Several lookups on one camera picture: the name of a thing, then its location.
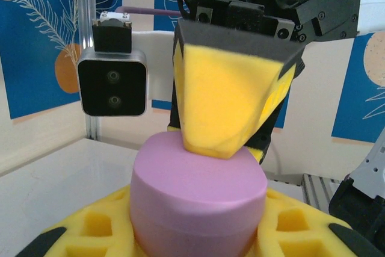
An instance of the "white wall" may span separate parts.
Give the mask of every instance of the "white wall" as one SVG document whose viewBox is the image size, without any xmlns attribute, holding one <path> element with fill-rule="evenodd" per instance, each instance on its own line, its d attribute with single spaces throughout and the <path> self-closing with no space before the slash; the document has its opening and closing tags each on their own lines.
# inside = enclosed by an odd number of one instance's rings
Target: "white wall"
<svg viewBox="0 0 385 257">
<path fill-rule="evenodd" d="M 0 175 L 84 136 L 79 102 L 12 121 L 0 62 Z"/>
<path fill-rule="evenodd" d="M 124 0 L 124 4 L 153 7 L 153 0 Z M 152 29 L 150 16 L 132 20 L 137 30 Z M 266 171 L 342 179 L 369 152 L 372 144 L 331 138 L 352 45 L 352 40 L 342 40 L 307 47 L 306 69 L 293 83 L 285 128 L 273 133 L 263 164 Z M 153 110 L 139 118 L 103 118 L 102 137 L 139 146 L 152 134 L 165 131 L 168 119 L 168 114 Z"/>
</svg>

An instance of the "pink foam cylinder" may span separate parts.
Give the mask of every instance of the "pink foam cylinder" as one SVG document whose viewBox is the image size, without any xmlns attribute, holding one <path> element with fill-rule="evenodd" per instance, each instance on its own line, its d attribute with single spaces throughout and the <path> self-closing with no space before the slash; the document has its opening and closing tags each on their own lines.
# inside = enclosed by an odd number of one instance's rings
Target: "pink foam cylinder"
<svg viewBox="0 0 385 257">
<path fill-rule="evenodd" d="M 130 218 L 150 257 L 242 256 L 255 238 L 267 179 L 242 148 L 231 159 L 187 152 L 180 132 L 150 137 L 134 162 Z"/>
</svg>

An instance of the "pink cylinder lid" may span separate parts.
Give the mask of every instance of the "pink cylinder lid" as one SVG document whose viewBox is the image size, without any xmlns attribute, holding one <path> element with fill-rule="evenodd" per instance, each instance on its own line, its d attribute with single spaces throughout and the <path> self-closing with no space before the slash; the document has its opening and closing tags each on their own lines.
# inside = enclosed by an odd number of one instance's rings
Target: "pink cylinder lid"
<svg viewBox="0 0 385 257">
<path fill-rule="evenodd" d="M 266 176 L 247 148 L 216 159 L 187 152 L 180 132 L 163 132 L 135 159 L 131 199 L 161 226 L 227 235 L 259 222 L 266 190 Z"/>
</svg>

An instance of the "camera lens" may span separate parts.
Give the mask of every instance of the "camera lens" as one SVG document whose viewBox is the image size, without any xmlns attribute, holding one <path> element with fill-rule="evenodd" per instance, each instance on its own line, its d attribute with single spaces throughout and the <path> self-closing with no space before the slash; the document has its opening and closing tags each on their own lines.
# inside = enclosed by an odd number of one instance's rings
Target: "camera lens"
<svg viewBox="0 0 385 257">
<path fill-rule="evenodd" d="M 107 78 L 110 83 L 116 84 L 120 79 L 120 75 L 115 70 L 112 70 L 109 73 L 107 73 Z"/>
<path fill-rule="evenodd" d="M 120 104 L 122 103 L 122 100 L 118 96 L 111 96 L 108 100 L 108 103 L 113 108 L 118 108 Z"/>
</svg>

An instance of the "white table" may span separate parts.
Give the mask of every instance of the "white table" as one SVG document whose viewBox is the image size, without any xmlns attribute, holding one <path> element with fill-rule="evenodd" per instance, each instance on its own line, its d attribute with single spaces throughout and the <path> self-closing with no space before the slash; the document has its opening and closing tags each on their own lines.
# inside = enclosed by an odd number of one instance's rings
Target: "white table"
<svg viewBox="0 0 385 257">
<path fill-rule="evenodd" d="M 0 257 L 14 257 L 44 229 L 129 184 L 136 154 L 83 139 L 0 177 Z M 303 200 L 301 187 L 269 186 Z"/>
</svg>

